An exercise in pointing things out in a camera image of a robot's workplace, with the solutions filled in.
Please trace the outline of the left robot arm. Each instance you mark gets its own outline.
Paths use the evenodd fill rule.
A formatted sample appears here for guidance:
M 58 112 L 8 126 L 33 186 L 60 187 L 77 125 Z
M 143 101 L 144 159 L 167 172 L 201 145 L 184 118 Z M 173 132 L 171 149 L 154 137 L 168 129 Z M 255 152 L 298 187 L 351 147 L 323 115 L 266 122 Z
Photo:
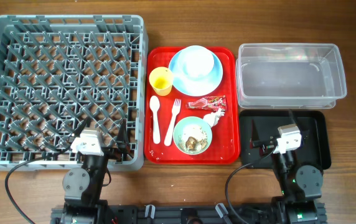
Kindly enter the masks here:
M 126 119 L 121 122 L 116 146 L 107 147 L 101 143 L 99 131 L 89 128 L 91 119 L 85 118 L 70 137 L 70 148 L 83 156 L 80 168 L 69 170 L 62 181 L 65 203 L 59 217 L 52 217 L 51 223 L 118 223 L 118 218 L 100 198 L 101 190 L 107 185 L 105 175 L 110 175 L 108 161 L 115 152 L 128 154 L 129 139 Z

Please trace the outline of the yellow plastic cup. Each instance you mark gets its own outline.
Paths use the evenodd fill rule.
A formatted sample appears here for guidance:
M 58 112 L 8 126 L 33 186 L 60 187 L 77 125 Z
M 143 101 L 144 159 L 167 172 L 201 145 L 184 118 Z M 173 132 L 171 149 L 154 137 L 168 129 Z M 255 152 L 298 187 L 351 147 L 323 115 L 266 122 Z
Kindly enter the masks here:
M 149 83 L 159 96 L 167 96 L 174 81 L 174 74 L 167 67 L 157 67 L 149 75 Z

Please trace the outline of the mint green bowl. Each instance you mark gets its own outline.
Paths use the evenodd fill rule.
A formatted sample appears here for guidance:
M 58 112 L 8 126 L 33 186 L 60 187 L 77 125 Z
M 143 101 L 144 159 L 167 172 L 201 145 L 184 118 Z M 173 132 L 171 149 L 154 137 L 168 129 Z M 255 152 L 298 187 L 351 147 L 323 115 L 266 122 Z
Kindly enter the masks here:
M 196 153 L 196 154 L 188 154 L 188 153 L 185 153 L 182 149 L 179 148 L 179 135 L 182 134 L 182 130 L 185 126 L 187 125 L 191 125 L 191 124 L 196 124 L 196 125 L 199 125 L 202 127 L 202 129 L 204 131 L 206 131 L 207 135 L 208 135 L 208 145 L 206 147 L 206 149 L 204 151 L 201 151 L 200 153 Z M 174 128 L 174 132 L 173 132 L 173 140 L 174 140 L 174 144 L 177 146 L 177 148 L 182 151 L 184 154 L 188 154 L 190 156 L 194 156 L 194 155 L 199 155 L 203 152 L 205 152 L 211 145 L 211 142 L 212 142 L 212 138 L 213 138 L 213 134 L 212 134 L 212 130 L 211 130 L 211 127 L 202 119 L 202 118 L 199 118 L 199 117 L 195 117 L 195 116 L 189 116 L 189 117 L 186 117 L 182 120 L 180 120 L 175 128 Z

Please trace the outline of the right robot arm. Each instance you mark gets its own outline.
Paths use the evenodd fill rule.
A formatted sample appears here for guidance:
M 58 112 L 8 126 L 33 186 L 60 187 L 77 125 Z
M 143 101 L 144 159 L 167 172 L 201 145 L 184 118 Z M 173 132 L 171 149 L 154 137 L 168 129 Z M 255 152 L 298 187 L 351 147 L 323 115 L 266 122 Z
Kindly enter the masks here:
M 266 214 L 267 223 L 327 223 L 326 210 L 317 199 L 322 196 L 323 170 L 309 162 L 299 162 L 296 152 L 304 145 L 292 111 L 290 123 L 278 127 L 278 133 L 269 140 L 260 139 L 255 122 L 250 147 L 258 149 L 260 159 L 270 157 L 273 172 L 282 190 L 282 196 L 273 197 Z

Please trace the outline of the white tissue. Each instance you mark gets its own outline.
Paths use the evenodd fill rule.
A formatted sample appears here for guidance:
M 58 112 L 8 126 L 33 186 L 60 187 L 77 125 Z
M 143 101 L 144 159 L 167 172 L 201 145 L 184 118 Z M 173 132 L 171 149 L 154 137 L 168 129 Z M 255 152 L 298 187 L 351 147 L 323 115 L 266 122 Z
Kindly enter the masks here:
M 203 117 L 203 120 L 212 128 L 218 123 L 219 119 L 224 115 L 225 115 L 225 110 L 219 108 L 215 112 L 211 112 L 209 114 L 206 114 Z

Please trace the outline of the white plastic spoon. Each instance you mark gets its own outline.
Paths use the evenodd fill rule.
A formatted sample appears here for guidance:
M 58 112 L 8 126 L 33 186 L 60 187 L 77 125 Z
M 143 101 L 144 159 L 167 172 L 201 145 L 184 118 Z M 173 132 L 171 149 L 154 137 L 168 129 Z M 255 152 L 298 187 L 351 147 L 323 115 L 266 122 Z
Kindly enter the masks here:
M 149 101 L 149 107 L 153 115 L 153 134 L 152 139 L 154 144 L 159 144 L 161 142 L 159 122 L 157 112 L 160 108 L 160 101 L 156 95 L 152 96 Z

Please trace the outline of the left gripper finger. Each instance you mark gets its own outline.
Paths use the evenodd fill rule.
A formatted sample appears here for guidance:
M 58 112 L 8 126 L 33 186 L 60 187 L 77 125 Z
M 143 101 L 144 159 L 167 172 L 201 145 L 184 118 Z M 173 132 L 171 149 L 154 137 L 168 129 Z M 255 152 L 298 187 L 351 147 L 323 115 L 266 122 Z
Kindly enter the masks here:
M 81 132 L 90 125 L 90 117 L 86 117 L 82 123 L 74 130 L 72 137 L 79 137 Z
M 122 155 L 127 156 L 130 151 L 129 138 L 126 129 L 126 119 L 121 122 L 118 135 L 116 137 L 116 145 Z

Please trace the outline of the light blue bowl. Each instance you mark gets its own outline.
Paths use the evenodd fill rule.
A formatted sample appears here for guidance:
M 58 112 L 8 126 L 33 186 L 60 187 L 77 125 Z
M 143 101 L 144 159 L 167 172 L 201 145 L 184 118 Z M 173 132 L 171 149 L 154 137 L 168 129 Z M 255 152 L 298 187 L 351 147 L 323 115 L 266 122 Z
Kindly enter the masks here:
M 191 45 L 180 52 L 179 65 L 192 78 L 204 77 L 213 69 L 213 54 L 203 46 Z

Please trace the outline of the food scraps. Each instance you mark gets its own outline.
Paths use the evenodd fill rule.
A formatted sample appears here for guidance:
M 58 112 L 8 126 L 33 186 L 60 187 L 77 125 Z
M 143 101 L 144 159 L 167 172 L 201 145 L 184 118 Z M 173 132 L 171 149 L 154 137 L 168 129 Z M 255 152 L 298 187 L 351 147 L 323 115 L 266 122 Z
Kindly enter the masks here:
M 187 125 L 179 135 L 179 148 L 185 153 L 196 154 L 204 151 L 208 145 L 208 135 L 201 126 Z

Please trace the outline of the red snack wrapper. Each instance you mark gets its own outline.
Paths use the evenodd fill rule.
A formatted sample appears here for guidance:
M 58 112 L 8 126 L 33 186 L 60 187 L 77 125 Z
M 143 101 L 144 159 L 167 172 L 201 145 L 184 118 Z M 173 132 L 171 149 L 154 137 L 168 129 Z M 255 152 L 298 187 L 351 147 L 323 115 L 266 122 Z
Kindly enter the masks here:
M 226 96 L 205 96 L 199 100 L 188 102 L 186 108 L 195 110 L 218 111 L 227 109 Z

